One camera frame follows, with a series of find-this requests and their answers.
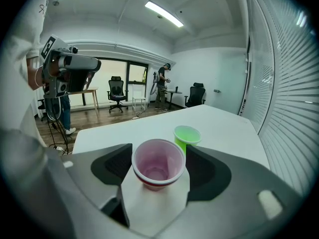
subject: white table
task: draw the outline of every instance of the white table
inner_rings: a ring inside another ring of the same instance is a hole
[[[174,141],[173,130],[178,125],[192,126],[200,131],[202,141],[198,146],[247,158],[269,169],[264,148],[251,122],[207,105],[81,130],[76,137],[73,154],[122,143],[132,143],[135,149],[153,138]],[[122,190],[130,229],[154,236],[184,209],[189,174],[185,170],[177,182],[152,192],[142,186],[131,167],[122,183]]]

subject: fluorescent light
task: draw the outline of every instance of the fluorescent light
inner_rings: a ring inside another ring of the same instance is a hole
[[[304,16],[304,17],[303,17],[303,20],[302,20],[301,23],[300,23],[300,27],[303,27],[303,26],[305,25],[306,19],[307,19],[307,16]]]
[[[181,27],[184,26],[177,18],[175,18],[172,14],[168,11],[164,10],[163,8],[159,7],[155,3],[148,1],[145,7],[157,12],[158,14],[162,15],[164,18],[167,18],[170,22],[174,23],[176,26]]]
[[[302,11],[300,14],[299,14],[299,18],[298,18],[298,21],[297,21],[297,25],[300,25],[302,19],[304,17],[304,12]]]

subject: white ceiling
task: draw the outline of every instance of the white ceiling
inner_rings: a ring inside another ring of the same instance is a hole
[[[238,0],[151,0],[178,17],[184,24],[181,28],[165,18],[159,19],[155,12],[146,8],[144,5],[149,0],[58,0],[59,6],[53,6],[53,1],[49,0],[47,10],[51,19],[95,14],[114,17],[117,21],[120,18],[133,20],[173,41],[213,26],[238,27],[242,24]]]

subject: office chair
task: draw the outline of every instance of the office chair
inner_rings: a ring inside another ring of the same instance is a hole
[[[125,90],[125,96],[123,94],[123,84],[124,81],[121,80],[120,76],[112,76],[109,81],[110,91],[108,91],[108,99],[117,103],[116,105],[110,106],[109,113],[111,113],[111,110],[114,108],[119,108],[121,113],[123,113],[122,107],[126,107],[126,109],[129,108],[127,106],[120,105],[120,102],[126,100],[128,96],[128,90]]]
[[[38,110],[45,110],[45,104],[44,104],[44,99],[38,100],[38,102],[41,102],[41,105],[38,106]],[[43,121],[43,118],[47,117],[46,112],[43,112],[43,116],[41,118],[41,121]]]
[[[186,99],[188,96],[185,96],[185,106],[186,107],[193,107],[201,105],[201,100],[205,94],[204,85],[202,83],[194,83],[194,87],[190,87],[190,96],[188,102]]]

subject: green plastic cup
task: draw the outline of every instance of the green plastic cup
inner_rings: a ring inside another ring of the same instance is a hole
[[[186,155],[186,145],[197,145],[201,141],[201,134],[191,126],[179,125],[174,129],[175,143],[182,148]]]

